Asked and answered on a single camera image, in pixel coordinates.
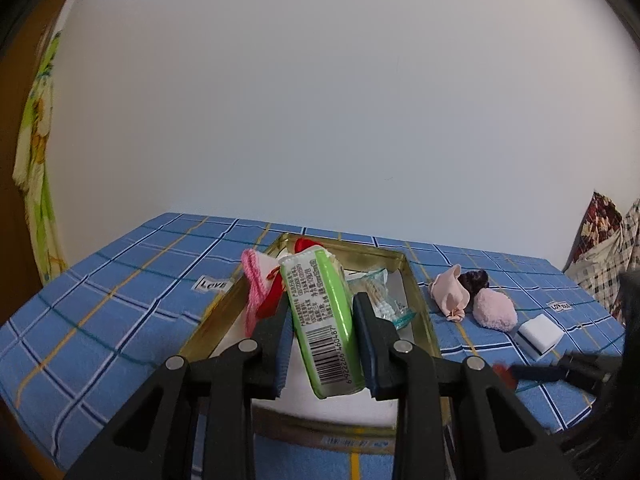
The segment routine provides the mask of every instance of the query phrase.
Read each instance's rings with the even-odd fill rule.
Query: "pink knitted item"
[[[256,313],[258,307],[267,297],[273,284],[274,269],[279,268],[278,261],[264,253],[254,249],[245,249],[240,256],[244,275],[249,281],[249,300],[246,304],[246,317],[244,318],[244,333],[251,337],[257,322]]]
[[[501,332],[513,330],[518,314],[506,295],[490,288],[482,288],[474,300],[474,317],[480,326]]]
[[[469,303],[469,291],[458,281],[461,267],[455,264],[446,272],[438,274],[429,286],[431,297],[440,307],[448,321],[459,323],[465,319],[465,307]]]

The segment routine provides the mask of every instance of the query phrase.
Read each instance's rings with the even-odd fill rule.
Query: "checkered cloth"
[[[527,362],[509,336],[480,328],[473,316],[462,324],[447,322],[430,300],[426,285],[455,263],[487,269],[491,286],[514,300],[520,320],[548,313],[566,332],[558,352],[622,349],[622,327],[546,260],[167,213],[73,266],[0,328],[0,394],[25,432],[68,469],[149,374],[178,352],[220,297],[220,291],[194,290],[199,278],[237,279],[242,251],[265,250],[283,232],[403,251],[421,282],[447,358],[461,360],[477,352],[490,363]],[[551,312],[551,300],[567,301],[572,310]],[[589,410],[589,399],[565,384],[521,384],[521,389],[521,400],[553,430],[570,426]],[[257,468],[265,471],[263,465]],[[267,473],[261,477],[269,478]]]
[[[622,318],[620,272],[640,266],[640,199],[636,200],[610,238],[581,254],[565,274],[599,301],[619,321]]]

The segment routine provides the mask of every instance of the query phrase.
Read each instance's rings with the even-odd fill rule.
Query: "barcode number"
[[[306,332],[309,341],[311,357],[314,360],[320,384],[339,383],[347,381],[351,383],[348,374],[347,363],[340,351],[340,338],[333,326],[323,326]]]

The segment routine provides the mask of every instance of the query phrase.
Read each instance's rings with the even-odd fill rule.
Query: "gold metal tray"
[[[292,254],[293,246],[302,235],[281,234],[265,251],[277,256],[287,248]],[[415,343],[434,357],[440,357],[440,348],[428,315],[424,297],[412,273],[404,253],[378,247],[305,236],[324,245],[335,254],[345,269],[368,271],[385,267],[389,272],[400,271],[404,294],[408,306],[416,312],[412,320]],[[249,294],[244,275],[235,282],[226,294],[220,294],[209,307],[197,330],[180,350],[180,355],[189,361],[206,359],[215,350],[231,325],[244,309]],[[446,402],[443,400],[444,422],[448,419]],[[273,412],[254,406],[255,432],[277,440],[285,440],[302,446],[331,450],[357,451],[371,454],[394,452],[395,428],[361,427],[316,420],[305,420],[295,416]]]

